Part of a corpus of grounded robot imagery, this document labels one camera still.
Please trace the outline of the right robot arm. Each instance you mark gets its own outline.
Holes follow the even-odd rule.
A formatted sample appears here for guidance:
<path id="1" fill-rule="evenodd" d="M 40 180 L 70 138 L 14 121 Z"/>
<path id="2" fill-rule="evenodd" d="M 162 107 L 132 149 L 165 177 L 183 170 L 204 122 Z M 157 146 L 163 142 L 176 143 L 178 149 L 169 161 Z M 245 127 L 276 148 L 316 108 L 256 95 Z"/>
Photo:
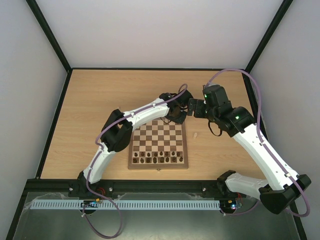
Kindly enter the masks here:
<path id="1" fill-rule="evenodd" d="M 253 197 L 273 214 L 279 214 L 310 186 L 306 174 L 298 174 L 270 145 L 253 116 L 244 107 L 232 107 L 225 89 L 216 84 L 202 90 L 204 99 L 191 98 L 187 115 L 215 123 L 251 156 L 265 179 L 257 179 L 228 170 L 217 179 L 218 191 L 229 196 L 240 193 Z"/>

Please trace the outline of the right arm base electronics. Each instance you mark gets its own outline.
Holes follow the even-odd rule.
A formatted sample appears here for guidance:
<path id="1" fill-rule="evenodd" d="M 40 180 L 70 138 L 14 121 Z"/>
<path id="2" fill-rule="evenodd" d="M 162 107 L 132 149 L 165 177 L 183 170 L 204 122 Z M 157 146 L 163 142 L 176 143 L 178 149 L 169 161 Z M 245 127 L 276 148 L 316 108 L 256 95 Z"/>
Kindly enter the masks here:
<path id="1" fill-rule="evenodd" d="M 243 207 L 244 199 L 247 196 L 239 192 L 237 192 L 236 194 L 237 196 L 234 198 L 219 201 L 220 213 L 222 213 L 223 215 L 234 215 L 237 209 Z"/>

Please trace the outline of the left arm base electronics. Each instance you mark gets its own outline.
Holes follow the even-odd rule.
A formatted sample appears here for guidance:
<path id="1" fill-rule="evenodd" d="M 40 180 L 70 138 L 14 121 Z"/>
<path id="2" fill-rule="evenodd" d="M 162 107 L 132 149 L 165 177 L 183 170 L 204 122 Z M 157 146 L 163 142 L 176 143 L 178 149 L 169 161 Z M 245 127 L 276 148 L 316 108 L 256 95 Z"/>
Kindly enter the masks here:
<path id="1" fill-rule="evenodd" d="M 96 196 L 95 199 L 83 200 L 83 202 L 80 204 L 80 211 L 82 212 L 83 208 L 85 208 L 85 214 L 93 214 L 97 210 L 98 205 L 103 203 L 103 200 L 103 198 L 98 196 Z"/>

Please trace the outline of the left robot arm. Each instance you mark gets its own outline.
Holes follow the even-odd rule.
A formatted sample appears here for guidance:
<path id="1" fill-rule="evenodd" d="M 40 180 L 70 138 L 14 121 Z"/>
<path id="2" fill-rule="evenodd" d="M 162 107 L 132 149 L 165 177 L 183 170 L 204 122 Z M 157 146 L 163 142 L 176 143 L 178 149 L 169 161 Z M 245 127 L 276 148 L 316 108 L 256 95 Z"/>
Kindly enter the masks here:
<path id="1" fill-rule="evenodd" d="M 95 140 L 98 150 L 88 167 L 79 173 L 72 192 L 84 196 L 92 194 L 112 158 L 129 145 L 133 131 L 143 124 L 157 118 L 167 118 L 182 124 L 187 116 L 185 109 L 192 97 L 192 94 L 184 89 L 175 94 L 162 93 L 152 102 L 134 110 L 112 111 Z"/>

